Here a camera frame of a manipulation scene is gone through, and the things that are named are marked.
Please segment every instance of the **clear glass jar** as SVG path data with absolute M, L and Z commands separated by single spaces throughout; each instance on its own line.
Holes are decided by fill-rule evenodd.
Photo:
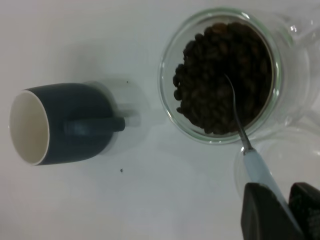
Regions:
M 253 28 L 264 41 L 271 58 L 271 91 L 260 114 L 246 127 L 249 138 L 264 137 L 303 116 L 319 89 L 319 81 L 313 79 L 316 71 L 310 64 L 310 61 L 320 63 L 315 29 L 301 17 L 220 7 L 204 10 L 186 20 L 164 51 L 158 72 L 158 89 L 171 121 L 187 136 L 202 143 L 226 144 L 240 139 L 237 132 L 206 134 L 176 111 L 180 102 L 174 98 L 176 88 L 172 79 L 178 64 L 183 63 L 185 46 L 197 33 L 221 22 L 240 22 Z

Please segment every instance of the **dark blue mug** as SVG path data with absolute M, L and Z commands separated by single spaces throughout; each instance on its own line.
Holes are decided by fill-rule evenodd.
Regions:
M 60 83 L 23 90 L 10 110 L 13 145 L 33 165 L 81 161 L 99 154 L 125 120 L 91 86 Z

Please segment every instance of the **white surface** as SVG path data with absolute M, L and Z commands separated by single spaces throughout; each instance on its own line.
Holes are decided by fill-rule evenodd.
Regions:
M 0 239 L 242 239 L 233 180 L 239 145 L 204 145 L 180 133 L 162 109 L 157 68 L 174 30 L 199 10 L 291 3 L 2 0 Z M 52 166 L 20 160 L 8 130 L 15 95 L 86 81 L 103 82 L 119 110 L 138 121 L 90 160 Z

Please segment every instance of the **black object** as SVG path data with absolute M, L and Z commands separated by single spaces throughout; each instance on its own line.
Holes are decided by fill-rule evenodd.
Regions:
M 60 83 L 27 89 L 41 101 L 49 124 L 49 145 L 38 165 L 70 163 L 100 153 L 125 120 L 114 117 L 106 97 L 80 83 Z
M 289 207 L 307 240 L 320 240 L 320 191 L 305 182 L 291 187 Z
M 241 228 L 244 240 L 305 240 L 274 193 L 259 183 L 245 185 Z

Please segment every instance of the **mug handle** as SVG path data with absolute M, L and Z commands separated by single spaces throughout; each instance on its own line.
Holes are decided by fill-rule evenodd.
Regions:
M 126 123 L 123 117 L 89 118 L 64 123 L 64 133 L 69 136 L 103 136 L 121 132 Z

